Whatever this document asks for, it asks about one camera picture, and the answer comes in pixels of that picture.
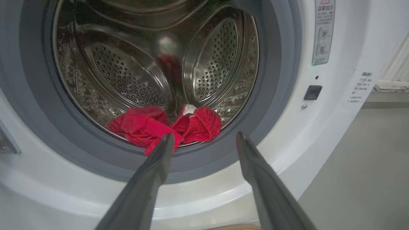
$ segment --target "stainless steel drum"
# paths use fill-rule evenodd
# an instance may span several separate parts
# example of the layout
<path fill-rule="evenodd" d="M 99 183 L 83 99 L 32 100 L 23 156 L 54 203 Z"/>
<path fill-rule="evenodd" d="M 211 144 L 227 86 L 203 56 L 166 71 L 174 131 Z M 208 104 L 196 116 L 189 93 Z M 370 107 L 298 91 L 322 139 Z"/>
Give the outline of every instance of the stainless steel drum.
<path fill-rule="evenodd" d="M 211 107 L 225 128 L 252 92 L 255 21 L 229 1 L 66 0 L 57 13 L 61 83 L 102 129 L 133 106 L 161 107 L 172 122 L 186 103 Z"/>

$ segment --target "gray floor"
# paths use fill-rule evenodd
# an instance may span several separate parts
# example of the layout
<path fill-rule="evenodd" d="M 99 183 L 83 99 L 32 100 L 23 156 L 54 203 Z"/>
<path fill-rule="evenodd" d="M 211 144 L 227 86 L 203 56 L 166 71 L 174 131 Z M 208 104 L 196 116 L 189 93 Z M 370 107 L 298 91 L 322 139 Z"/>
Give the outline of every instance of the gray floor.
<path fill-rule="evenodd" d="M 319 230 L 409 229 L 409 109 L 362 109 L 299 202 Z"/>

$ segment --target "sticker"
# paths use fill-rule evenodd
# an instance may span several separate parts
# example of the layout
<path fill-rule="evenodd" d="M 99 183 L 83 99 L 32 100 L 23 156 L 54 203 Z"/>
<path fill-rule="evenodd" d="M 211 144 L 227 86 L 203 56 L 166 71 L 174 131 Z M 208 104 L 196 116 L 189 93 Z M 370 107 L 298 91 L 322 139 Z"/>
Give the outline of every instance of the sticker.
<path fill-rule="evenodd" d="M 354 77 L 346 93 L 346 102 L 349 104 L 363 104 L 372 91 L 374 77 L 371 72 L 363 72 L 361 76 Z"/>
<path fill-rule="evenodd" d="M 334 18 L 335 0 L 315 0 L 315 40 L 312 65 L 328 62 L 334 30 Z"/>

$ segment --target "red cloth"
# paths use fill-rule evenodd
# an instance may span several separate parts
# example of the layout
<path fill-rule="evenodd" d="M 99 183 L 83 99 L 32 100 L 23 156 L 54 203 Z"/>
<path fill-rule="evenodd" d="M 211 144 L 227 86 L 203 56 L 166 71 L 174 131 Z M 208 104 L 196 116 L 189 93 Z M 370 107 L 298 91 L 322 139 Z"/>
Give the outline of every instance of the red cloth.
<path fill-rule="evenodd" d="M 128 111 L 114 118 L 107 125 L 111 132 L 125 137 L 131 143 L 146 148 L 145 155 L 149 155 L 166 133 L 175 136 L 177 149 L 182 136 L 169 127 L 166 112 L 156 106 L 129 108 Z"/>
<path fill-rule="evenodd" d="M 193 108 L 194 110 L 189 108 L 186 113 L 187 105 L 185 105 L 171 128 L 183 136 L 185 144 L 212 141 L 220 134 L 222 128 L 220 116 L 209 107 Z"/>
<path fill-rule="evenodd" d="M 131 143 L 146 148 L 149 155 L 166 133 L 175 136 L 175 147 L 195 141 L 209 142 L 220 134 L 220 116 L 209 107 L 196 108 L 184 105 L 178 119 L 169 127 L 166 112 L 156 106 L 129 108 L 107 125 L 111 132 L 123 136 Z"/>

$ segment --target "washing machine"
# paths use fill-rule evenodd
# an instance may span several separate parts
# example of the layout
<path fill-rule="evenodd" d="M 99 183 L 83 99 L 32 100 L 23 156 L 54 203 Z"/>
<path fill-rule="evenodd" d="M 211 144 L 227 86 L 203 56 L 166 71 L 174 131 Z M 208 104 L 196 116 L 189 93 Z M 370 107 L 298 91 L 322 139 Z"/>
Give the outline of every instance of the washing machine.
<path fill-rule="evenodd" d="M 235 135 L 296 199 L 408 32 L 403 0 L 0 2 L 0 219 L 93 229 L 146 157 L 106 124 L 184 104 L 222 120 L 181 145 L 151 229 L 258 223 Z"/>

